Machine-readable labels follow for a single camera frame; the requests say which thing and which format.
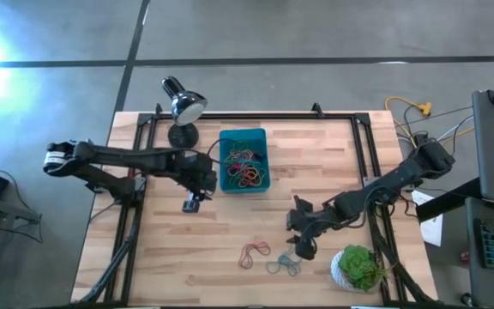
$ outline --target black cable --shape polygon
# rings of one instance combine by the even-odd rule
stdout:
[[[27,234],[27,233],[11,230],[11,229],[7,229],[7,228],[2,228],[2,227],[0,227],[0,231],[9,232],[9,233],[16,233],[16,234],[22,235],[24,237],[28,237],[31,240],[35,240],[36,242],[38,242],[40,244],[43,244],[43,239],[36,239],[35,237],[33,237],[32,235]]]
[[[473,115],[466,117],[464,120],[462,120],[459,125],[456,127],[455,132],[453,132],[453,152],[451,153],[451,156],[455,155],[455,150],[456,150],[456,132],[459,130],[462,124],[467,122],[469,119],[471,119]]]
[[[3,173],[3,174],[7,175],[10,178],[11,182],[13,183],[13,186],[15,187],[16,197],[22,203],[22,205],[24,205],[24,207],[26,207],[27,209],[29,209],[30,211],[34,212],[37,215],[37,213],[26,202],[24,202],[24,199],[22,198],[21,193],[18,190],[18,182],[16,181],[15,177],[13,177],[13,175],[11,175],[9,172],[4,171],[2,169],[0,169],[0,173]],[[38,223],[28,223],[28,224],[22,226],[22,227],[26,227],[26,226],[31,226],[31,225],[36,225],[37,224],[38,227],[39,227],[38,233],[39,233],[39,239],[40,240],[37,240],[37,239],[35,239],[35,240],[38,241],[41,244],[43,243],[43,234],[41,233],[41,217],[42,216],[43,216],[43,214],[40,214],[39,215],[39,222]]]
[[[217,143],[222,141],[233,141],[233,140],[231,138],[219,138],[218,140],[213,142],[213,145],[211,145],[211,147],[209,147],[209,150],[207,151],[207,155],[210,155],[211,150],[213,150],[213,147],[216,146]]]
[[[91,223],[94,218],[96,218],[97,216],[101,215],[102,213],[104,213],[108,209],[112,208],[113,206],[117,205],[118,203],[119,203],[119,201],[113,201],[113,203],[111,203],[110,205],[104,207],[104,209],[102,209],[98,213],[94,214],[91,218],[89,218],[89,223]]]
[[[9,176],[9,178],[11,179],[11,181],[13,182],[13,185],[15,186],[15,192],[16,192],[16,197],[18,197],[18,200],[21,201],[22,205],[24,205],[24,207],[26,207],[27,209],[30,209],[32,210],[32,208],[30,208],[30,206],[28,206],[26,204],[26,202],[24,202],[24,200],[22,199],[22,196],[21,196],[21,193],[18,191],[18,183],[16,182],[16,179],[13,177],[13,175],[11,175],[10,173],[8,172],[5,172],[4,170],[0,169],[0,173],[3,173],[7,176]]]
[[[158,153],[158,155],[162,155],[162,154],[172,154],[172,153],[176,153],[177,151],[191,151],[191,152],[194,152],[198,155],[206,155],[204,154],[203,152],[199,151],[199,150],[195,150],[195,149],[192,149],[192,148],[171,148],[169,150],[164,150],[164,151],[160,151]],[[142,157],[142,156],[152,156],[153,154],[127,154],[128,156],[136,156],[136,157]],[[211,157],[209,157],[209,159],[211,159],[212,162],[214,163],[218,163],[220,164],[220,161],[218,160],[215,160]]]
[[[411,154],[409,154],[409,157],[414,156],[414,155],[417,155],[419,153],[419,151],[422,149],[423,146],[426,146],[426,145],[428,145],[430,143],[433,143],[433,142],[436,142],[436,138],[431,137],[431,138],[428,139],[427,142],[424,142],[424,143],[422,143],[420,145],[417,145],[417,148],[414,151],[412,151]],[[426,171],[426,172],[427,173],[439,173],[439,172],[432,171],[432,170],[429,170],[429,171]]]
[[[32,223],[25,223],[25,224],[22,224],[21,226],[17,227],[17,228],[13,228],[14,231],[18,231],[19,229],[23,228],[23,227],[31,227],[33,224]],[[7,240],[7,242],[5,243],[5,246],[10,244],[11,241],[13,241],[13,239],[15,238],[15,235],[14,234],[11,234],[9,240]]]
[[[403,134],[401,134],[401,133],[398,133],[398,132],[395,132],[395,134],[396,134],[397,136],[399,136],[399,137],[405,137],[405,138],[407,138],[407,139],[409,138],[409,137],[407,137],[407,136],[404,136]]]
[[[374,192],[376,192],[377,190],[380,190],[380,189],[385,189],[385,188],[382,187],[382,186],[374,187],[373,189],[371,189],[371,191],[369,191],[369,193],[367,193],[367,196],[365,197],[365,200],[364,200],[364,210],[362,212],[361,223],[359,223],[357,226],[347,225],[347,226],[344,226],[344,227],[348,227],[348,228],[360,228],[363,225],[365,225],[365,221],[367,220],[367,208],[369,207],[369,204],[370,204],[369,203],[369,197]]]
[[[414,202],[413,200],[407,199],[407,198],[403,197],[402,195],[400,195],[400,199],[405,201],[405,211],[403,213],[406,216],[411,216],[413,218],[418,219],[418,217],[416,215],[409,214],[408,211],[409,211],[409,203],[413,203],[413,205],[415,205],[415,208],[418,207],[419,205],[416,202]]]
[[[386,206],[392,206],[392,210],[390,211],[390,215],[393,215],[393,214],[394,214],[394,212],[395,212],[395,204],[392,204],[392,203],[391,203],[391,204],[388,204],[388,205],[386,205]],[[382,217],[383,217],[383,215],[379,215],[379,214],[378,214],[377,209],[375,209],[375,215],[376,215],[377,217],[379,217],[379,218],[382,218]]]
[[[418,130],[416,132],[413,133],[413,138],[418,134],[418,133],[425,133],[427,136],[430,135],[430,133],[428,133],[427,130]]]
[[[409,106],[408,108],[405,109],[403,112],[403,120],[405,120],[405,124],[407,126],[407,132],[409,132],[410,136],[413,136],[413,132],[411,131],[411,126],[409,125],[409,120],[407,120],[407,113],[409,112],[410,109],[412,109],[415,106]]]
[[[429,120],[429,119],[432,119],[432,118],[449,115],[450,113],[464,111],[464,110],[469,109],[469,108],[472,108],[472,106],[466,106],[466,107],[462,107],[462,108],[457,108],[457,109],[455,109],[453,111],[443,112],[441,114],[437,114],[437,115],[434,115],[434,116],[429,116],[429,117],[422,118],[422,119],[419,119],[419,120],[413,120],[413,121],[409,122],[408,124],[415,124],[415,123],[420,122],[420,121],[425,121],[425,120]],[[407,123],[405,123],[405,124],[397,124],[395,127],[397,128],[399,126],[404,126],[406,124]]]

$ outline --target potted plant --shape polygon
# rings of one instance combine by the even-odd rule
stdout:
[[[361,245],[349,245],[334,256],[331,274],[345,290],[375,293],[386,276],[386,270],[377,263],[374,253]]]

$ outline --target lamp base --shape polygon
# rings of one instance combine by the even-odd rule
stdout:
[[[173,124],[167,133],[167,137],[174,148],[192,148],[199,140],[199,132],[193,124]]]

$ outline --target blue bin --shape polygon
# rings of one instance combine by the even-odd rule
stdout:
[[[252,152],[251,159],[247,158],[250,153],[244,150]],[[238,158],[238,153],[244,154],[245,158]],[[259,171],[259,178],[252,182],[255,185],[238,181],[241,178],[235,173],[243,165],[254,167]],[[220,189],[225,193],[256,193],[267,191],[269,187],[270,169],[266,131],[264,129],[222,130],[220,132]]]

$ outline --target gray floor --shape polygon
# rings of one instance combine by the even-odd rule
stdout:
[[[125,60],[141,0],[47,3],[0,0],[0,61]],[[138,59],[494,56],[494,0],[152,0]],[[124,69],[0,69],[0,168],[43,214],[45,243],[14,237],[0,265],[0,308],[63,305],[75,278],[93,201],[81,181],[41,171],[48,142],[104,144]],[[337,64],[135,68],[125,111],[167,106],[174,75],[209,99],[209,110],[383,109],[399,95],[438,114],[494,88],[494,63]],[[397,118],[405,105],[392,105]],[[438,137],[471,111],[413,125]],[[420,118],[412,111],[410,119]],[[427,187],[476,176],[473,134],[460,137],[452,173]],[[9,200],[15,199],[12,191]],[[428,192],[431,195],[439,192]],[[445,215],[443,246],[427,246],[441,300],[469,289],[463,209]]]

